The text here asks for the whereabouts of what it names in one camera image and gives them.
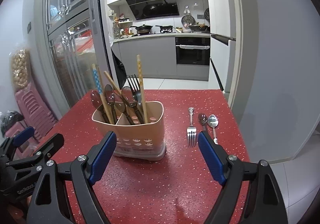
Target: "pink plastic stool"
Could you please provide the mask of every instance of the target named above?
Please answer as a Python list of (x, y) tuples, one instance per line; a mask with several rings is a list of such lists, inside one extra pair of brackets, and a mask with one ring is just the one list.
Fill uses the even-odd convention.
[[(24, 129), (25, 128), (19, 122), (17, 122), (5, 133), (5, 137), (14, 137), (20, 132), (22, 132)], [(38, 142), (33, 138), (30, 138), (29, 140), (24, 142), (23, 145), (17, 148), (13, 159), (23, 159), (32, 155), (37, 146)]]
[(56, 123), (56, 120), (42, 100), (33, 82), (15, 93), (15, 97), (28, 125), (35, 129), (37, 140), (44, 137)]

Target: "spoon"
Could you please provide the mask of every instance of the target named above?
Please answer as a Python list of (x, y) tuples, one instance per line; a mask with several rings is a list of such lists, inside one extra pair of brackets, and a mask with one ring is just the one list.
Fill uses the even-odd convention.
[(122, 98), (118, 96), (116, 93), (112, 93), (112, 96), (115, 99), (116, 108), (125, 115), (130, 125), (135, 125), (135, 123), (132, 121), (132, 118), (128, 115), (125, 103), (122, 100)]
[(122, 88), (122, 98), (124, 99), (124, 101), (127, 101), (127, 105), (131, 108), (133, 108), (140, 124), (144, 124), (144, 120), (142, 118), (142, 115), (137, 107), (138, 102), (134, 99), (134, 96), (132, 94), (132, 91), (130, 89), (130, 87), (125, 86)]
[(208, 117), (208, 125), (212, 128), (213, 141), (217, 145), (218, 139), (217, 139), (217, 134), (216, 134), (215, 128), (218, 126), (218, 118), (215, 115), (210, 115)]
[(203, 130), (208, 131), (208, 129), (207, 129), (207, 122), (208, 122), (207, 116), (205, 114), (199, 114), (198, 119), (199, 119), (200, 124), (203, 127)]
[(112, 94), (113, 94), (113, 88), (109, 84), (107, 84), (104, 87), (104, 96), (106, 97), (106, 100), (107, 100), (109, 106), (111, 107), (113, 121), (116, 124), (118, 121), (118, 118), (117, 118), (117, 114), (116, 114), (116, 110), (115, 110), (115, 97)]
[(92, 105), (101, 112), (104, 122), (110, 124), (106, 112), (103, 109), (101, 97), (96, 90), (91, 91), (91, 102)]

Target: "oven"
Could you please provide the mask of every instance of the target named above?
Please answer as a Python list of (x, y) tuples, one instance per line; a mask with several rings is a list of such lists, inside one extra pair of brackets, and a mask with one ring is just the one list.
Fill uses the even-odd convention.
[(210, 38), (176, 37), (177, 64), (210, 64)]

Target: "red table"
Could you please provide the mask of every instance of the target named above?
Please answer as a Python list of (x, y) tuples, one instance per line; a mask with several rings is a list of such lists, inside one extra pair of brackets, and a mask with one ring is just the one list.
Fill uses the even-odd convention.
[[(202, 129), (198, 113), (215, 114), (219, 144), (229, 154), (249, 161), (231, 110), (219, 90), (146, 90), (146, 99), (164, 105), (167, 153), (158, 162), (113, 156), (94, 185), (97, 198), (112, 224), (202, 224), (221, 186), (213, 180), (198, 146), (187, 148), (188, 107), (195, 108), (198, 132)], [(91, 121), (94, 110), (87, 94), (47, 134), (43, 142), (54, 133), (65, 138), (64, 146), (53, 156), (55, 161), (73, 161), (100, 142), (102, 135)], [(84, 223), (71, 182), (67, 187), (75, 219)], [(244, 184), (230, 223), (238, 222), (246, 192)]]

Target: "black trash bag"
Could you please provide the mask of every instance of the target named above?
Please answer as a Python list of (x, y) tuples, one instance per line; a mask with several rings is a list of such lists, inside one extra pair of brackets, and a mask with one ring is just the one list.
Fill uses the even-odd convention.
[(5, 133), (16, 123), (24, 120), (24, 116), (21, 115), (18, 111), (7, 111), (6, 114), (0, 116), (0, 128), (2, 137)]
[(113, 62), (115, 64), (119, 88), (122, 89), (125, 82), (127, 81), (127, 73), (125, 72), (123, 63), (117, 58), (117, 56), (113, 53), (113, 51), (112, 51), (112, 57), (113, 57)]

